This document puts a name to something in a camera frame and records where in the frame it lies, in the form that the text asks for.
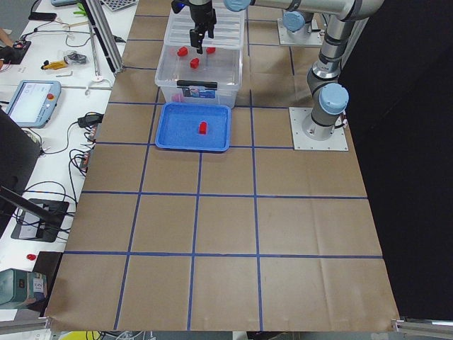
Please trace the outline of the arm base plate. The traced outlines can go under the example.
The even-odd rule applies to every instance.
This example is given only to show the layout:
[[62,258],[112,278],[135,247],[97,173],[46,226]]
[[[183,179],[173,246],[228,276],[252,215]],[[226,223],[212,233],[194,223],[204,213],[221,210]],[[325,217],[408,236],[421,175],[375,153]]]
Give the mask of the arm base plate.
[[312,108],[289,107],[292,141],[296,151],[347,152],[345,128],[340,118],[330,127],[317,125]]
[[288,30],[281,18],[277,20],[277,27],[281,46],[320,48],[323,43],[321,37],[323,31],[315,19],[296,32]]

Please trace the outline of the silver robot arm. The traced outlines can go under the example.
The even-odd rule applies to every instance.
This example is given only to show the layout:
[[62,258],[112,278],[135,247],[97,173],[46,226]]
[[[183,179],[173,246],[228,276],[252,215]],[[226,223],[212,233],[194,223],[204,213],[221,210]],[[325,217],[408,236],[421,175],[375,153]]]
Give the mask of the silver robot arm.
[[382,6],[382,1],[225,1],[233,12],[249,6],[279,8],[287,11],[325,13],[330,16],[318,60],[307,74],[307,83],[314,100],[314,107],[302,123],[307,137],[327,140],[336,129],[338,117],[344,113],[349,94],[338,84],[340,62],[356,21],[369,18]]

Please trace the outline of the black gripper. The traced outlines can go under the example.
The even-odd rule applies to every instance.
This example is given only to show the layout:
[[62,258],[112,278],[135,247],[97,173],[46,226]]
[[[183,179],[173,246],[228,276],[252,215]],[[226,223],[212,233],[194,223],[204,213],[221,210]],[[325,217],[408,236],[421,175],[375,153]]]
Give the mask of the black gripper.
[[202,41],[208,32],[210,39],[214,38],[214,26],[217,23],[215,9],[210,0],[173,0],[171,8],[175,14],[182,11],[183,7],[190,9],[190,17],[194,22],[194,28],[190,29],[190,45],[198,54],[203,53]]

